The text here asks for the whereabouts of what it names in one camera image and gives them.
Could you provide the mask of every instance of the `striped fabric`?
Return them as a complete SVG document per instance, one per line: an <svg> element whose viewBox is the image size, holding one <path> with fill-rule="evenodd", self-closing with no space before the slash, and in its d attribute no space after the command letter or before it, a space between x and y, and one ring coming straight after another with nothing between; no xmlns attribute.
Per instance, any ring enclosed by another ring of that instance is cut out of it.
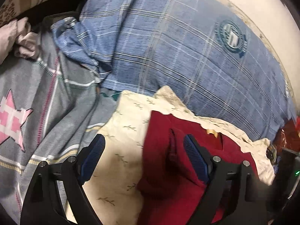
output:
<svg viewBox="0 0 300 225"><path fill-rule="evenodd" d="M56 45L102 86L154 94L169 85L199 116L250 139L274 139L295 116L279 63L216 0L88 0L80 21L55 23Z"/></svg>

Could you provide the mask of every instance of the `star appliqué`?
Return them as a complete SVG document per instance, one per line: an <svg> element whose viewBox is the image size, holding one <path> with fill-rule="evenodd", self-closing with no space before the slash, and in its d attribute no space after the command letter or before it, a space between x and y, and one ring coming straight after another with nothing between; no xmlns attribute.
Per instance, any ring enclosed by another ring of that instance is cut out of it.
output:
<svg viewBox="0 0 300 225"><path fill-rule="evenodd" d="M0 145L11 137L25 152L21 127L32 112L32 109L16 110L11 90L8 91L6 97L2 97L0 102Z"/></svg>

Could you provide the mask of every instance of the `metal screw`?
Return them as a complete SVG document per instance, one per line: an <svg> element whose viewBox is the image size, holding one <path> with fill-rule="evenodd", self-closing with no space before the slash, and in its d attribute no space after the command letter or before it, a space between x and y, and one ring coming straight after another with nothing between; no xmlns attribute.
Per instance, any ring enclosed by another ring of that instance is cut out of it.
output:
<svg viewBox="0 0 300 225"><path fill-rule="evenodd" d="M68 162L75 162L75 160L76 160L76 157L75 157L75 156L70 156L70 157L68 158Z"/></svg>
<svg viewBox="0 0 300 225"><path fill-rule="evenodd" d="M44 166L46 166L48 163L46 162L46 161L42 161L42 162L40 162L38 165L39 165L39 167L44 167Z"/></svg>
<svg viewBox="0 0 300 225"><path fill-rule="evenodd" d="M215 162L220 162L220 161L221 161L221 158L218 157L218 156L214 156L212 159L213 159Z"/></svg>
<svg viewBox="0 0 300 225"><path fill-rule="evenodd" d="M246 166L246 167L248 167L248 166L250 166L250 162L248 162L248 161L243 161L243 164L244 164L244 166Z"/></svg>

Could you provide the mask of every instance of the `red cloth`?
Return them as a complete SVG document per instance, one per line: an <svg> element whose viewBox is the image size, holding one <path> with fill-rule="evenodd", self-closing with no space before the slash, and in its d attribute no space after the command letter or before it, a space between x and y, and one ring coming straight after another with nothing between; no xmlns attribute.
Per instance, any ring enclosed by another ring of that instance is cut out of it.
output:
<svg viewBox="0 0 300 225"><path fill-rule="evenodd" d="M186 225L197 207L206 185L198 180L184 150L187 134L226 162L248 160L257 175L251 154L242 153L229 137L219 134L215 138L198 123L152 111L144 141L143 175L137 185L144 197L138 225ZM223 210L218 209L213 222L222 215Z"/></svg>

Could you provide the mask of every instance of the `cream floral fabric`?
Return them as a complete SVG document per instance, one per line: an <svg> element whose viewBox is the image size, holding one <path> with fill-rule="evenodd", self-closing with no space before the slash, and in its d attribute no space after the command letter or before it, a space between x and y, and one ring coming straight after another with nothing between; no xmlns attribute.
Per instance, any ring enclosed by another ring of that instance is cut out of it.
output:
<svg viewBox="0 0 300 225"><path fill-rule="evenodd" d="M123 91L112 118L98 133L106 139L106 147L90 181L83 186L96 214L104 225L134 225L143 205L135 186L142 175L143 142L151 111L173 114L180 119L197 122L234 140L242 152L251 152L260 180L271 184L274 170L266 157L270 142L252 142L244 131L216 118L195 116L169 86L154 97ZM67 206L67 218L76 222Z"/></svg>

